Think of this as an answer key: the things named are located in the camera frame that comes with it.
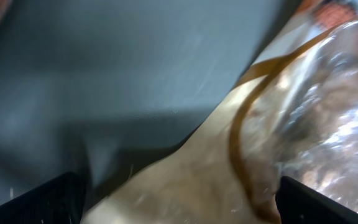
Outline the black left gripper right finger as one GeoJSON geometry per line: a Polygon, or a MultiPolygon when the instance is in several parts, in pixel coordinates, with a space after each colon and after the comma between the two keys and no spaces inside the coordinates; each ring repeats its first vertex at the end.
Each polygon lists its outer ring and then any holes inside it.
{"type": "Polygon", "coordinates": [[[282,224],[358,224],[358,213],[291,177],[280,179],[275,201],[282,224]]]}

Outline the beige brown snack bag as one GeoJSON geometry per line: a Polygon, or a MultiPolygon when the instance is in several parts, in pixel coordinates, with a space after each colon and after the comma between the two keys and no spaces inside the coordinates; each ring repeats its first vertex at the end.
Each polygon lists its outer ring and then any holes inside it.
{"type": "Polygon", "coordinates": [[[358,215],[358,1],[304,1],[184,145],[83,223],[283,223],[291,177],[358,215]]]}

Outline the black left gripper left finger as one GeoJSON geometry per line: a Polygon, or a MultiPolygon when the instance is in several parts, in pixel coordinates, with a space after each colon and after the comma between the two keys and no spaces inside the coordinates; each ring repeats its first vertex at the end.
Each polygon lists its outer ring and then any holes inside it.
{"type": "Polygon", "coordinates": [[[0,205],[0,224],[80,224],[85,181],[67,172],[0,205]]]}

